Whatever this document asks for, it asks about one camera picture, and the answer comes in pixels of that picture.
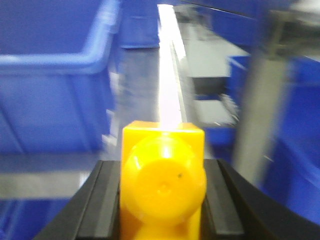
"yellow block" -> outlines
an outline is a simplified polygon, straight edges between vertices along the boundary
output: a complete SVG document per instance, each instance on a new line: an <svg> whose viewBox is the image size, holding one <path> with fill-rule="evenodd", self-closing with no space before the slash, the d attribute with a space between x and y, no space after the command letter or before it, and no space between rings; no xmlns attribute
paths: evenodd
<svg viewBox="0 0 320 240"><path fill-rule="evenodd" d="M134 121L123 130L121 240L199 240L206 194L204 132Z"/></svg>

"blue storage bin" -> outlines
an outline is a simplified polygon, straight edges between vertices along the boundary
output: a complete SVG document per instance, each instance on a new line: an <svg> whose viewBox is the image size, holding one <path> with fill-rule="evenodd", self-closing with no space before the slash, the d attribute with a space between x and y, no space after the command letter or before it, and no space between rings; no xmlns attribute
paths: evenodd
<svg viewBox="0 0 320 240"><path fill-rule="evenodd" d="M216 9L210 9L209 15L209 27L217 35L239 46L254 44L257 34L255 19Z"/></svg>
<svg viewBox="0 0 320 240"><path fill-rule="evenodd" d="M0 2L0 153L95 151L119 0Z"/></svg>
<svg viewBox="0 0 320 240"><path fill-rule="evenodd" d="M232 13L254 17L257 14L259 0L201 0L202 5Z"/></svg>
<svg viewBox="0 0 320 240"><path fill-rule="evenodd" d="M296 57L290 63L290 80L296 83L320 83L320 61L308 57Z"/></svg>
<svg viewBox="0 0 320 240"><path fill-rule="evenodd" d="M205 127L204 131L206 141L213 150L213 156L231 163L236 129L231 126L221 126Z"/></svg>
<svg viewBox="0 0 320 240"><path fill-rule="evenodd" d="M226 81L226 93L237 106L241 106L249 61L249 56L233 56L229 59L231 72L230 77Z"/></svg>
<svg viewBox="0 0 320 240"><path fill-rule="evenodd" d="M1 200L0 239L33 239L43 227L53 220L68 201L68 199Z"/></svg>
<svg viewBox="0 0 320 240"><path fill-rule="evenodd" d="M157 0L124 0L119 30L125 49L159 47Z"/></svg>
<svg viewBox="0 0 320 240"><path fill-rule="evenodd" d="M320 225L320 85L291 84L262 190Z"/></svg>

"bin rim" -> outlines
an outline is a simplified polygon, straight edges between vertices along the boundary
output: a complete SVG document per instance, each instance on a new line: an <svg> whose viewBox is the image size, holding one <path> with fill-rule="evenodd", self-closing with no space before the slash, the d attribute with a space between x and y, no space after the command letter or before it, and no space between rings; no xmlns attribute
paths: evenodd
<svg viewBox="0 0 320 240"><path fill-rule="evenodd" d="M0 54L0 74L94 74L107 64L120 0L102 0L79 53Z"/></svg>

